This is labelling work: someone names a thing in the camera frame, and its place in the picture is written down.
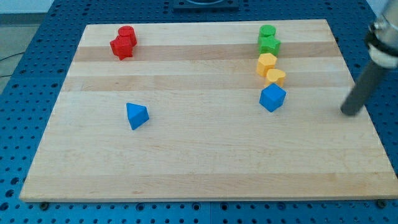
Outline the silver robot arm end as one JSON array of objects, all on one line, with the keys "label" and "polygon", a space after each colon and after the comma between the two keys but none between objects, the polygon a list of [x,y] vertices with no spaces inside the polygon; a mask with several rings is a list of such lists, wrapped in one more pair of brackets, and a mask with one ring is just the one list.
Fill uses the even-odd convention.
[{"label": "silver robot arm end", "polygon": [[369,56],[386,69],[397,68],[397,0],[386,3],[366,36]]}]

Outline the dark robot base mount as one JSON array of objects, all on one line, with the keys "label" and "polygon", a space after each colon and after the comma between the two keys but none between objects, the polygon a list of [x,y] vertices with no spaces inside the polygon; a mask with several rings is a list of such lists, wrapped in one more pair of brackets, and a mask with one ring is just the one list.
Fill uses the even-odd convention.
[{"label": "dark robot base mount", "polygon": [[238,9],[239,0],[173,0],[173,11]]}]

